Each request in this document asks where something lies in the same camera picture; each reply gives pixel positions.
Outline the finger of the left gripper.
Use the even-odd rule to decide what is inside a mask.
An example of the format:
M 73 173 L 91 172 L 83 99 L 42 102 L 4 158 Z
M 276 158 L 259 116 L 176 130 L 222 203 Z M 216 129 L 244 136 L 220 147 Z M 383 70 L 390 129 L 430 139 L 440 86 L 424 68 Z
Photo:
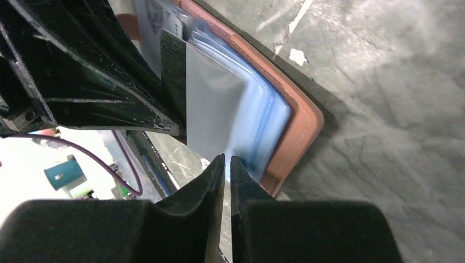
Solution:
M 53 126 L 186 137 L 184 92 L 153 72 L 108 1 L 1 1 L 1 136 Z

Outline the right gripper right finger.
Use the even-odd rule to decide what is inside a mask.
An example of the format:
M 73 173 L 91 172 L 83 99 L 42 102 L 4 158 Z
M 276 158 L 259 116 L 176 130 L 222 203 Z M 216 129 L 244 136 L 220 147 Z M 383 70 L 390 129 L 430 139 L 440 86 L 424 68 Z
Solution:
M 230 182 L 234 262 L 402 262 L 384 214 L 372 203 L 278 201 L 236 156 Z

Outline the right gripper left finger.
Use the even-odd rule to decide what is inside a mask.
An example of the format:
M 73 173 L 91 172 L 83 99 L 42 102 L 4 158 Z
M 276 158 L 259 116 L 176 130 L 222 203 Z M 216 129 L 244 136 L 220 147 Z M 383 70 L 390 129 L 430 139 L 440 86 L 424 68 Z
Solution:
M 218 155 L 157 203 L 24 202 L 1 228 L 1 262 L 216 262 L 224 183 Z

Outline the brown leather card holder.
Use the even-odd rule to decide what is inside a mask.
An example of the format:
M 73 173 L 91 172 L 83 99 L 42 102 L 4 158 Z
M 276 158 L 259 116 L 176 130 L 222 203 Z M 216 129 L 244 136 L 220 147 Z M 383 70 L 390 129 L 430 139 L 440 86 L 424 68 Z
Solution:
M 255 47 L 194 1 L 135 1 L 117 20 L 161 78 L 163 30 L 211 55 L 246 82 L 224 153 L 276 195 L 324 124 L 320 109 Z

